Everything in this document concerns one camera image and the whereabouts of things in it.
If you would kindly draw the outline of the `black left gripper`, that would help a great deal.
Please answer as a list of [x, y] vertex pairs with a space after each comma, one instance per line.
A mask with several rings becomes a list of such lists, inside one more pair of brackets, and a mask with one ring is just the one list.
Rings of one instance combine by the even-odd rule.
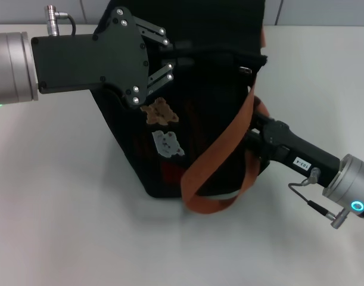
[[148, 76], [149, 62], [143, 39], [161, 51], [191, 51], [192, 42], [171, 42], [166, 29], [138, 17], [126, 8], [112, 10], [101, 33], [35, 37], [31, 40], [39, 91], [43, 94], [108, 88], [127, 105], [143, 104], [147, 95], [189, 72], [192, 58], [161, 61]]

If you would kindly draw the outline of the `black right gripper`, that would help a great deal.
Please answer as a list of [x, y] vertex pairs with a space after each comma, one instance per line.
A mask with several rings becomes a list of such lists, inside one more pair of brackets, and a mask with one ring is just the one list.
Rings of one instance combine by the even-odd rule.
[[318, 168], [321, 171], [318, 184], [323, 187], [330, 185], [340, 166], [338, 157], [298, 137], [286, 123], [262, 113], [252, 115], [251, 130], [244, 135], [244, 146], [256, 157], [261, 153], [262, 159], [282, 163], [306, 177], [313, 168]]

